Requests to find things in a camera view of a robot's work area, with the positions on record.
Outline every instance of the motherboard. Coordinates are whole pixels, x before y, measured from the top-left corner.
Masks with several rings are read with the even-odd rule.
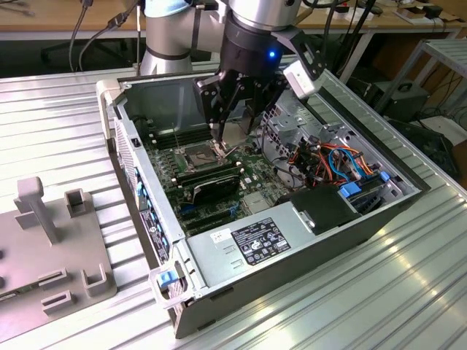
[[[272,207],[293,190],[258,149],[255,138],[224,149],[213,140],[147,154],[185,233],[193,236]]]

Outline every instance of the warning label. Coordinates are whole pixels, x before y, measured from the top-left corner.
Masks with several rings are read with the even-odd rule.
[[[231,233],[248,265],[256,265],[290,249],[271,217]]]

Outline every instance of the desk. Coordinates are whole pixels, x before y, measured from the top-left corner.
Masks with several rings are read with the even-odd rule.
[[[0,40],[67,40],[81,13],[78,0],[26,0],[34,17],[0,9]],[[107,21],[126,10],[123,0],[95,0],[86,12],[77,39],[89,39]],[[136,16],[130,15],[122,27],[101,36],[104,38],[136,38]]]
[[[148,266],[102,137],[96,82],[131,75],[121,69],[0,80],[0,211],[15,208],[18,168],[41,176],[46,201],[77,187],[92,193],[118,285],[116,296],[2,349],[465,348],[467,192],[328,73],[326,88],[431,191],[368,242],[175,339],[147,283]],[[317,96],[310,104],[323,117],[333,115]]]
[[[35,17],[0,10],[1,40],[51,40],[69,39],[81,11],[78,0],[28,0]],[[341,75],[341,81],[347,82],[368,47],[374,34],[379,33],[441,33],[447,32],[448,39],[454,39],[464,27],[460,22],[412,25],[393,13],[394,7],[381,6],[384,13],[367,21],[362,29],[354,53],[350,57]],[[123,0],[98,0],[86,13],[77,39],[89,39],[101,30],[116,13],[125,10]],[[316,9],[299,27],[307,34],[322,34],[327,15],[325,9]],[[347,20],[333,20],[331,34],[343,34],[347,31]],[[142,36],[145,36],[145,22],[142,21]],[[132,14],[126,23],[116,31],[105,33],[104,38],[136,38],[136,16]]]
[[[344,83],[347,83],[347,80],[352,75],[355,67],[360,61],[363,53],[365,52],[368,44],[371,41],[371,38],[375,34],[383,33],[448,33],[448,39],[454,39],[460,31],[466,27],[465,23],[461,22],[450,22],[445,23],[445,26],[441,23],[430,23],[430,24],[421,24],[413,25],[399,16],[394,14],[395,7],[387,7],[378,4],[382,8],[383,13],[381,16],[374,16],[372,20],[366,21],[363,24],[360,32],[363,34],[360,40],[355,47],[355,50],[350,56],[350,59],[345,66],[340,80]],[[303,20],[300,23],[300,27],[303,28],[307,34],[320,34],[323,32],[323,28],[326,22],[326,13],[325,9],[316,9],[309,17]],[[352,24],[351,30],[355,27],[356,23]],[[349,22],[347,20],[333,20],[331,22],[331,33],[345,33],[349,27]],[[434,61],[430,61],[428,66],[431,68],[434,65]]]

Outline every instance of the blue latch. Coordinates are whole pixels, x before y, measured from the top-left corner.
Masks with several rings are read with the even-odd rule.
[[[391,176],[389,176],[389,174],[386,171],[382,171],[381,173],[379,173],[379,176],[384,182],[388,182],[389,179],[391,178]]]
[[[169,284],[175,283],[178,281],[179,276],[175,270],[166,271],[163,273],[159,273],[158,275],[158,283],[161,288],[167,287]]]
[[[348,184],[343,184],[341,186],[340,192],[345,197],[348,198],[355,193],[361,192],[362,189],[354,182],[349,182]]]
[[[143,183],[140,181],[136,185],[136,195],[140,196],[142,190],[143,190]]]

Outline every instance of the colored cables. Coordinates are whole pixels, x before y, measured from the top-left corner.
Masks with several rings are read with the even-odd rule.
[[[330,152],[329,152],[329,156],[328,156],[328,160],[329,160],[329,166],[331,167],[332,171],[334,173],[336,173],[337,175],[339,175],[340,177],[343,177],[347,182],[349,181],[349,178],[347,177],[346,174],[340,172],[339,170],[336,169],[336,167],[334,166],[334,161],[333,161],[333,153],[334,151],[336,151],[337,149],[332,149]]]

